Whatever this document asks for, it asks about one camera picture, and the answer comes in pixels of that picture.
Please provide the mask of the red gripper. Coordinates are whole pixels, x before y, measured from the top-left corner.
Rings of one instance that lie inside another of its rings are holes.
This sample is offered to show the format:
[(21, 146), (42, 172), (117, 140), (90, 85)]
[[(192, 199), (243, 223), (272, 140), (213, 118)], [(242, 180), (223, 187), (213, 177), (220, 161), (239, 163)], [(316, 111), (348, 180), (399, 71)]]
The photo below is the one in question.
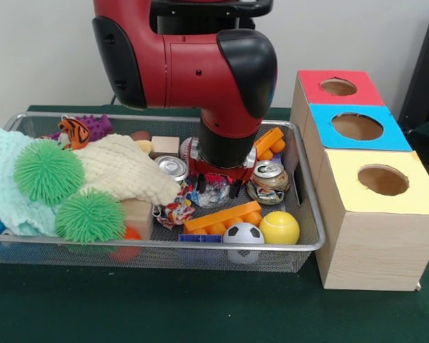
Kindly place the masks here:
[(230, 184), (229, 198), (235, 199), (239, 195), (240, 189), (242, 187), (242, 181), (249, 181), (253, 175), (255, 165), (257, 163), (257, 150), (253, 146), (245, 161), (241, 165), (233, 168), (221, 168), (213, 166), (205, 161), (201, 157), (197, 145), (190, 145), (187, 162), (189, 172), (192, 174), (198, 174), (197, 191), (200, 194), (204, 194), (207, 189), (207, 179), (205, 174), (218, 174), (234, 180)]

